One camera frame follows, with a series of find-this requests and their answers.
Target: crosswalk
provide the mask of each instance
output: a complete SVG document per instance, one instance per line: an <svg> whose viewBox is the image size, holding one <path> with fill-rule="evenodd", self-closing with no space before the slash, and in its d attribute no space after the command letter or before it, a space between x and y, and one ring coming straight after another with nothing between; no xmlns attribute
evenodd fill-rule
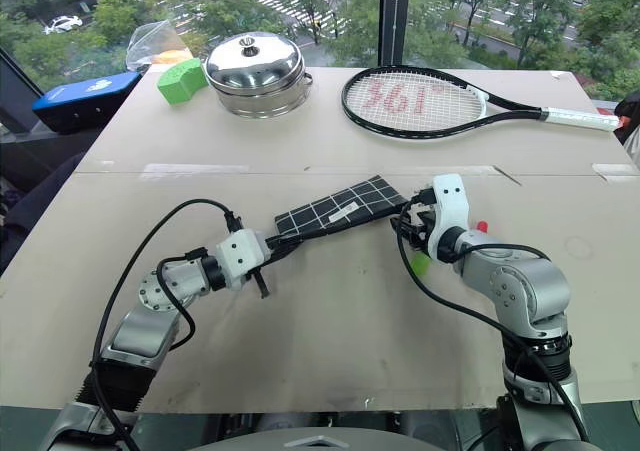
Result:
<svg viewBox="0 0 640 451"><path fill-rule="evenodd" d="M310 26L311 20L307 13L301 11L298 7L300 0L256 0L271 9L282 13L290 18L295 19L298 23L304 26ZM336 21L334 20L331 12L318 14L316 22L320 23L320 35L325 38L335 37ZM337 19L338 34L343 34L347 25L347 20L344 18Z"/></svg>

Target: white label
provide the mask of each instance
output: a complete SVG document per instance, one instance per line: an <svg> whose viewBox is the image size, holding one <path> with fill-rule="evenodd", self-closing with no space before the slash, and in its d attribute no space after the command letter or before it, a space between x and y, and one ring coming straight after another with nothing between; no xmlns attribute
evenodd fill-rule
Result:
<svg viewBox="0 0 640 451"><path fill-rule="evenodd" d="M358 206L358 203L356 203L355 201L352 201L351 203L347 204L344 208L340 209L339 211L336 211L331 216L329 216L329 222L335 223L336 221L344 218L345 216L353 213L354 211L357 211L358 208L360 208L360 206Z"/></svg>

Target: table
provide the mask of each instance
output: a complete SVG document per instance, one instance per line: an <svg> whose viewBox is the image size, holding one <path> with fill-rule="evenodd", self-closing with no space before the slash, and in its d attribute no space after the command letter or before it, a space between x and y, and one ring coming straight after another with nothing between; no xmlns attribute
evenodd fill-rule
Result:
<svg viewBox="0 0 640 451"><path fill-rule="evenodd" d="M330 78L339 74L326 71L314 70L320 89L335 84ZM436 162L420 163L419 153L405 143L373 140L377 137L345 128L340 136L366 149L352 153L356 162L349 166L342 141L333 144L336 157L328 153L323 139L313 137L328 133L322 136L336 139L333 126L320 129L314 120L310 122L316 126L303 131L317 146L292 148L297 154L291 162L274 160L269 168L264 148L260 152L258 144L248 151L242 147L249 139L246 133L256 133L257 143L267 146L258 129L232 133L224 127L230 122L225 113L216 114L219 139L210 144L223 143L226 153L193 146L188 133L195 133L195 126L172 129L177 121L167 112L155 139L148 139L154 132L152 123L142 119L134 130L140 139L117 150L118 138L131 129L125 126L131 110L146 116L150 107L155 109L153 96L140 97L140 90L150 93L149 82L155 78L148 75L141 81L143 87L107 127L0 280L3 404L59 407L74 398L88 371L108 293L143 236L179 202L218 199L241 214L246 226L271 234L275 215L372 172L380 172L409 196L443 171L463 175L473 220L487 220L490 232L505 241L542 249L566 274L573 291L568 309L575 343L572 363L579 372L583 401L640 396L640 349L631 330L640 307L640 294L635 292L640 177L624 156L616 158L617 148L607 135L532 123L530 130L521 130L532 133L538 126L541 136L560 136L559 143L565 143L567 132L573 133L581 152L566 165L553 150L548 153L553 159L544 166L511 160L509 166L518 166L518 173L510 168L508 175L486 164L500 157L488 145L483 150L493 153L491 161L481 154L474 161L475 155L455 153L466 144L452 140L449 152L442 151L448 161L427 147L421 152ZM197 116L214 108L211 100L201 99L206 91L200 93L188 104ZM296 112L311 113L312 103ZM339 116L337 98L330 105ZM175 112L184 117L190 114L184 114L186 109ZM276 141L284 140L285 134L301 139L295 137L297 130L286 129L300 118L294 113L282 118L281 127L271 120L251 123L272 127L280 136ZM582 153L583 145L587 153ZM170 155L172 147L175 156ZM382 149L389 153L383 166L366 162L368 152ZM110 155L112 163L100 164L109 152L115 153ZM587 158L590 153L593 159ZM400 160L405 154L407 159ZM454 156L469 160L455 161ZM305 162L309 169L296 168ZM145 170L153 163L171 166ZM594 170L593 163L610 166ZM194 207L176 216L134 268L113 316L130 308L137 284L159 259L212 246L224 235L215 210ZM273 291L266 300L260 300L249 283L239 293L218 291L190 308L198 324L196 336L168 357L144 411L480 407L493 405L504 392L499 336L482 323L438 306L415 288L401 267L387 220L307 243L264 274ZM432 265L426 282L449 299L495 316L491 303L461 285L448 266Z"/></svg>

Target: window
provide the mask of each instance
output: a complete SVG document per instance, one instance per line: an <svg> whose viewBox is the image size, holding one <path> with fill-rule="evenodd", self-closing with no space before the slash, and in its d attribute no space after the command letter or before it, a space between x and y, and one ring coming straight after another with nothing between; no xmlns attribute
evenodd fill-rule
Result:
<svg viewBox="0 0 640 451"><path fill-rule="evenodd" d="M640 0L409 0L403 61L572 71L594 99L640 89Z"/></svg>
<svg viewBox="0 0 640 451"><path fill-rule="evenodd" d="M374 65L379 0L1 0L0 46L40 88L126 71L134 30L170 20L195 56L245 31L294 40L309 66Z"/></svg>

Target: green object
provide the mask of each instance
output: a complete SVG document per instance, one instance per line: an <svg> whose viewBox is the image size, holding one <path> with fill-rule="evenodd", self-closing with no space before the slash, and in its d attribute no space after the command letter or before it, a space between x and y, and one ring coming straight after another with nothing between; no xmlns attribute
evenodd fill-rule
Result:
<svg viewBox="0 0 640 451"><path fill-rule="evenodd" d="M431 263L431 258L422 251L418 251L411 260L411 269L417 276L424 276L429 269L429 263Z"/></svg>
<svg viewBox="0 0 640 451"><path fill-rule="evenodd" d="M188 59L167 69L158 81L158 89L169 104L189 101L195 92L207 85L198 58Z"/></svg>

